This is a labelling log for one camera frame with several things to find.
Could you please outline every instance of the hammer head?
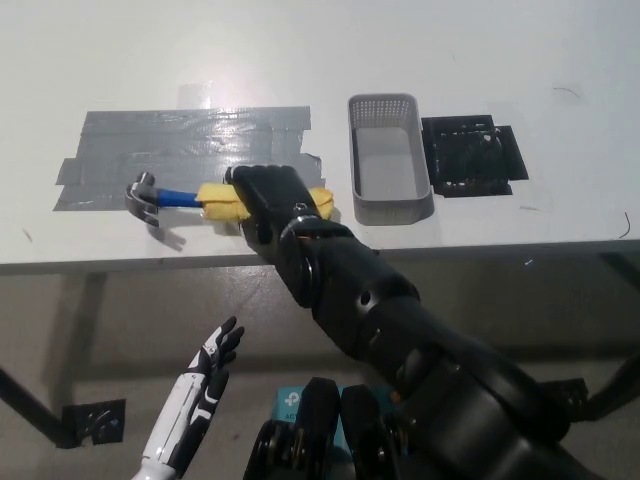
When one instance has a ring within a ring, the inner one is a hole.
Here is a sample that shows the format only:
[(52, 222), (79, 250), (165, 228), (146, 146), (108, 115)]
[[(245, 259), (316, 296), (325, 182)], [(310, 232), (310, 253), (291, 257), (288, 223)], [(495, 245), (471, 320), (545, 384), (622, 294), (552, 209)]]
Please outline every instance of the hammer head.
[(129, 212), (152, 227), (159, 227), (157, 190), (153, 186), (155, 177), (149, 172), (142, 172), (131, 185), (127, 186), (124, 203)]

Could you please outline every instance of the robotic arm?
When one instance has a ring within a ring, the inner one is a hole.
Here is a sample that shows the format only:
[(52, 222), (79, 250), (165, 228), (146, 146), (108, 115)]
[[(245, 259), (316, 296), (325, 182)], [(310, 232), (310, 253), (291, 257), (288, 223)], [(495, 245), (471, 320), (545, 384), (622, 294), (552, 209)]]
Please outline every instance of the robotic arm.
[[(403, 401), (397, 427), (432, 478), (600, 478), (558, 445), (567, 415), (535, 380), (424, 310), (407, 279), (348, 228), (320, 218), (294, 169), (239, 166), (225, 180), (298, 304), (344, 353), (396, 389)], [(385, 450), (375, 442), (362, 451), (371, 430), (350, 430), (352, 452), (379, 461)], [(360, 479), (398, 477), (397, 469), (380, 476), (368, 467), (357, 470)]]
[(223, 367), (231, 362), (244, 327), (234, 330), (231, 317), (200, 347), (178, 377), (156, 421), (133, 480), (182, 478), (189, 467), (229, 379)]

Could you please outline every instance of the white robotic hand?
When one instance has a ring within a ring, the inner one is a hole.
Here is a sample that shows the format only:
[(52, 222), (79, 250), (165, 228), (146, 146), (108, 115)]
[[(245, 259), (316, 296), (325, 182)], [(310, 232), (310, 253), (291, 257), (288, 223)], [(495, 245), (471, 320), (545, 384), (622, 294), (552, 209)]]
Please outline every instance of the white robotic hand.
[(134, 480), (182, 478), (204, 438), (236, 357), (244, 327), (234, 330), (231, 317), (202, 345), (189, 368), (178, 377), (153, 427)]

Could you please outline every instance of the black robotic arm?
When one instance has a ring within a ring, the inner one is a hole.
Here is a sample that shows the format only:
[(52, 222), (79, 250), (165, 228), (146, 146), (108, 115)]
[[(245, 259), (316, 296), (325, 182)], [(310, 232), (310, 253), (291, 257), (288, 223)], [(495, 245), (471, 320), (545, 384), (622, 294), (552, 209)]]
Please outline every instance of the black robotic arm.
[[(348, 228), (322, 220), (294, 169), (235, 167), (226, 181), (298, 304), (398, 392), (399, 428), (425, 471), (465, 480), (600, 478), (558, 445), (569, 429), (563, 408), (505, 357), (436, 320), (416, 288)], [(352, 450), (366, 444), (348, 440)], [(374, 478), (365, 470), (359, 478)]]

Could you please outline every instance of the metal bracket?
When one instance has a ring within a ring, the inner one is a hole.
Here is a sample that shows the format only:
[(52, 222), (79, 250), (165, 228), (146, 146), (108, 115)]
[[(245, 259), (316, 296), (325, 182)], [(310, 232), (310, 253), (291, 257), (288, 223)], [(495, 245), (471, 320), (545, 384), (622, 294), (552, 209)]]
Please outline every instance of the metal bracket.
[(75, 432), (79, 442), (91, 437), (94, 445), (122, 442), (126, 400), (67, 405), (62, 408), (62, 424)]

